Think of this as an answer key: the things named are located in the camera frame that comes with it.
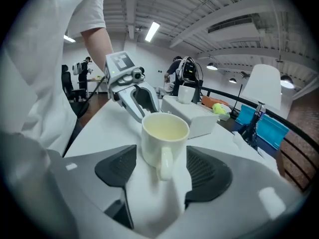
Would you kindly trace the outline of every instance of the black railing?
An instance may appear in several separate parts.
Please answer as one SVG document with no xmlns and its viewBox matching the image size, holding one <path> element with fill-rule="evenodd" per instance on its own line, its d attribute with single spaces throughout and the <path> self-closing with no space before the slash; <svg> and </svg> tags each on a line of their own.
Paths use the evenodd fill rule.
<svg viewBox="0 0 319 239">
<path fill-rule="evenodd" d="M 210 88 L 206 88 L 206 87 L 201 87 L 202 90 L 207 91 L 207 96 L 210 96 L 210 93 L 215 93 L 227 98 L 231 98 L 233 100 L 237 100 L 245 105 L 251 106 L 253 108 L 256 108 L 258 105 L 256 103 L 253 103 L 252 101 L 234 96 L 232 94 L 229 93 L 225 93 L 219 90 L 214 90 L 214 89 L 210 89 Z M 307 142 L 317 153 L 319 153 L 319 144 L 317 144 L 309 135 L 307 135 L 305 132 L 303 132 L 299 127 L 295 126 L 294 124 L 292 124 L 291 122 L 289 122 L 288 120 L 284 119 L 283 117 L 280 117 L 279 115 L 273 113 L 272 111 L 266 109 L 266 114 L 269 117 L 274 118 L 275 120 L 277 120 L 278 122 L 280 122 L 281 124 L 285 125 L 287 128 L 289 128 L 289 130 L 293 131 L 294 133 L 296 133 L 298 136 L 300 136 L 305 142 Z M 315 171 L 318 171 L 317 166 L 311 161 L 311 159 L 308 158 L 308 156 L 306 156 L 297 146 L 295 146 L 291 141 L 289 141 L 288 139 L 284 138 L 284 140 L 290 144 L 296 151 L 298 151 L 308 162 L 309 164 L 311 164 L 311 166 L 315 169 Z M 306 185 L 306 187 L 302 187 L 301 184 L 292 176 L 292 174 L 287 171 L 285 169 L 285 173 L 295 182 L 295 184 L 301 189 L 301 191 L 305 191 L 309 188 L 310 184 L 312 183 L 312 179 L 309 177 L 309 175 L 298 165 L 298 163 L 296 163 L 290 156 L 288 156 L 286 153 L 284 153 L 281 150 L 282 154 L 290 161 L 292 162 L 301 172 L 302 174 L 307 178 L 307 180 L 309 180 L 309 183 Z"/>
</svg>

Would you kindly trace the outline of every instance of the white cup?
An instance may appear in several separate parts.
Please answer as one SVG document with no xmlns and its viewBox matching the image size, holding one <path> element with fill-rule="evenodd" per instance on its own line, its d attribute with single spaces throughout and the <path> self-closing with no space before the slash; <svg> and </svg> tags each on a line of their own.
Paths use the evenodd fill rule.
<svg viewBox="0 0 319 239">
<path fill-rule="evenodd" d="M 182 104 L 190 104 L 195 93 L 195 88 L 181 85 L 178 90 L 178 101 Z"/>
<path fill-rule="evenodd" d="M 174 162 L 183 152 L 188 135 L 188 124 L 173 114 L 152 113 L 143 118 L 143 158 L 156 168 L 161 181 L 171 179 Z"/>
</svg>

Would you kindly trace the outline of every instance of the person in black clothing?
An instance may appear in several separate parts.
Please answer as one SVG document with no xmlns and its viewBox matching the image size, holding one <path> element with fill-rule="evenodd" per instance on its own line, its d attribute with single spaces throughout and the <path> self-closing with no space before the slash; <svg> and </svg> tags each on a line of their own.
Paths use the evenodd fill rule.
<svg viewBox="0 0 319 239">
<path fill-rule="evenodd" d="M 80 82 L 79 87 L 80 89 L 88 89 L 88 64 L 92 63 L 92 59 L 90 57 L 86 57 L 85 60 L 81 63 L 82 65 L 82 73 L 79 74 L 78 80 Z"/>
<path fill-rule="evenodd" d="M 181 63 L 181 60 L 182 60 L 182 57 L 180 56 L 174 57 L 173 63 L 170 65 L 168 71 L 164 75 L 164 80 L 166 83 L 168 83 L 170 82 L 169 76 L 175 73 L 175 85 L 173 88 L 172 95 L 176 97 L 178 96 L 179 86 L 183 84 L 183 82 L 178 79 L 177 73 L 176 73 L 176 70 L 178 69 L 179 64 Z"/>
</svg>

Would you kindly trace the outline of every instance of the wooden floor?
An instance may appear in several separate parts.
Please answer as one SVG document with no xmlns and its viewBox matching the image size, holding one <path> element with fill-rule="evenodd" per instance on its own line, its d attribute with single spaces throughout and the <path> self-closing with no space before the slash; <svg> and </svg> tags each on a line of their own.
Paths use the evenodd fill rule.
<svg viewBox="0 0 319 239">
<path fill-rule="evenodd" d="M 95 113 L 98 112 L 98 110 L 108 101 L 108 94 L 100 93 L 100 94 L 94 94 L 94 96 L 91 98 L 90 105 L 88 110 L 86 111 L 85 115 L 83 115 L 79 120 L 82 126 L 85 126 L 87 122 L 95 115 Z M 230 118 L 228 121 L 220 121 L 219 124 L 227 129 L 228 131 L 231 131 L 234 128 L 235 120 Z M 276 162 L 277 167 L 279 170 L 279 173 L 281 176 L 285 176 L 285 169 L 284 169 L 284 163 L 283 163 L 283 157 L 281 155 L 280 149 L 276 153 Z"/>
<path fill-rule="evenodd" d="M 85 126 L 87 122 L 98 112 L 98 110 L 106 104 L 108 101 L 108 94 L 100 93 L 94 94 L 90 99 L 90 105 L 86 113 L 79 119 L 82 126 Z"/>
</svg>

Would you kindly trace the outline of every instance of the ceiling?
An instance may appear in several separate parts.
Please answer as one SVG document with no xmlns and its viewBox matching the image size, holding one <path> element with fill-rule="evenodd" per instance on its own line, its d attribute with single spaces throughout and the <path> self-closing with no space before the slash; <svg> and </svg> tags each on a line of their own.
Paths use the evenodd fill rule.
<svg viewBox="0 0 319 239">
<path fill-rule="evenodd" d="M 224 71 L 249 72 L 255 64 L 270 64 L 290 75 L 296 90 L 318 75 L 318 48 L 289 0 L 104 0 L 104 16 L 110 33 L 128 33 L 138 41 L 156 21 L 157 39 Z M 239 29 L 247 25 L 234 25 L 238 17 L 250 18 L 248 27 L 257 34 L 247 30 L 243 36 Z M 208 29 L 222 22 L 232 26 L 222 29 L 225 40 L 216 41 Z"/>
</svg>

